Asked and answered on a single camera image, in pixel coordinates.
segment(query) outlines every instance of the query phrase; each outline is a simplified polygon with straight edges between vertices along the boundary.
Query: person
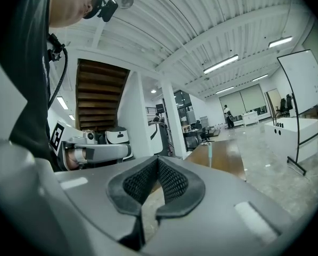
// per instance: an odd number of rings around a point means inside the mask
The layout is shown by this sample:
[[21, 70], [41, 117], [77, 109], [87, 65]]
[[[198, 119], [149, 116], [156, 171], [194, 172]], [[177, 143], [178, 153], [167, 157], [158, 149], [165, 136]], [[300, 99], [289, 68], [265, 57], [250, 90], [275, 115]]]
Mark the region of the person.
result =
[[[51, 163], [47, 110], [50, 99], [50, 65], [47, 55], [49, 27], [72, 25], [95, 16], [103, 0], [9, 0], [9, 11], [0, 14], [0, 65], [27, 100], [10, 141]], [[67, 153], [68, 169], [78, 167], [73, 150]]]
[[227, 105], [225, 105], [224, 107], [225, 107], [224, 115], [225, 115], [225, 118], [226, 118], [227, 127], [229, 129], [234, 128], [234, 123], [233, 123], [232, 120], [230, 120], [231, 111], [228, 109]]
[[155, 118], [153, 119], [153, 122], [161, 122], [161, 118], [158, 113], [155, 114]]

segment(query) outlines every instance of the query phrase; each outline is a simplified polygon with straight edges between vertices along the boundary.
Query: black chair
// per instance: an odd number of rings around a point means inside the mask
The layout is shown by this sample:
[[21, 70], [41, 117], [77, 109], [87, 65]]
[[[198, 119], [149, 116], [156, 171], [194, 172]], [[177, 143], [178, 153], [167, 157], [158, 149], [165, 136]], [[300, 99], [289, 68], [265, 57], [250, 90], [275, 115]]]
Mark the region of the black chair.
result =
[[288, 112], [292, 109], [292, 102], [291, 102], [291, 95], [287, 95], [287, 109], [288, 109]]
[[201, 129], [202, 128], [200, 120], [197, 120], [197, 122], [195, 123], [195, 128], [196, 129]]
[[283, 98], [281, 99], [281, 104], [280, 104], [280, 109], [278, 109], [278, 107], [276, 106], [277, 110], [276, 110], [276, 118], [282, 117], [282, 116], [288, 116], [289, 115], [289, 108], [286, 108], [286, 99]]
[[202, 133], [200, 134], [200, 138], [201, 138], [201, 142], [207, 142], [208, 141], [208, 137], [206, 134], [206, 127], [204, 127], [202, 129]]

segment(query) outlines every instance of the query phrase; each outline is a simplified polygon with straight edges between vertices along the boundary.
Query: ceiling light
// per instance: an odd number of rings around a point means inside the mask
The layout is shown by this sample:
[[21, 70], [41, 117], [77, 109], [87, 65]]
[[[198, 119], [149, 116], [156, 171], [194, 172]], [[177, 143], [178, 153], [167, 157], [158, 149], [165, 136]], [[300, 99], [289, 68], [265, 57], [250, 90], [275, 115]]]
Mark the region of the ceiling light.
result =
[[69, 109], [62, 97], [57, 97], [57, 99], [58, 99], [59, 103], [61, 104], [61, 106], [64, 108], [64, 110], [68, 110]]
[[268, 74], [266, 74], [266, 75], [264, 75], [264, 76], [262, 76], [262, 77], [259, 77], [259, 78], [256, 78], [256, 79], [253, 79], [252, 81], [253, 81], [253, 82], [255, 82], [255, 81], [259, 80], [259, 79], [263, 79], [263, 78], [265, 78], [267, 75], [268, 75]]
[[226, 89], [224, 89], [224, 90], [221, 90], [221, 91], [216, 92], [216, 94], [220, 94], [220, 93], [222, 93], [222, 92], [224, 92], [224, 91], [227, 91], [227, 90], [230, 90], [230, 89], [233, 89], [233, 88], [234, 88], [234, 86], [233, 86], [233, 87], [226, 88]]
[[208, 73], [212, 72], [213, 70], [216, 70], [217, 68], [220, 68], [220, 67], [222, 67], [222, 66], [224, 66], [224, 65], [227, 65], [228, 63], [233, 62], [233, 61], [235, 61], [235, 60], [238, 60], [238, 55], [234, 55], [234, 56], [232, 56], [232, 57], [229, 57], [229, 58], [227, 58], [226, 60], [221, 61], [221, 62], [215, 64], [214, 66], [211, 66], [211, 67], [209, 67], [209, 68], [206, 68], [203, 72], [204, 72], [205, 74], [208, 74]]
[[279, 39], [277, 41], [273, 41], [273, 42], [269, 43], [269, 47], [274, 47], [274, 46], [277, 46], [277, 45], [285, 44], [287, 42], [290, 42], [291, 40], [292, 40], [291, 36], [283, 38], [283, 39]]

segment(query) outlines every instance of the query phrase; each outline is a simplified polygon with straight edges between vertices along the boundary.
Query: whiteboard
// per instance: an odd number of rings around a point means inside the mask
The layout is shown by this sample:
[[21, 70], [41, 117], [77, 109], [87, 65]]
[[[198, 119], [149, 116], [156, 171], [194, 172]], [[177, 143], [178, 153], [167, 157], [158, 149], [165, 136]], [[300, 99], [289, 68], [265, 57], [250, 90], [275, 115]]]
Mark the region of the whiteboard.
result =
[[311, 50], [277, 58], [286, 73], [295, 99], [298, 113], [318, 104], [318, 64]]

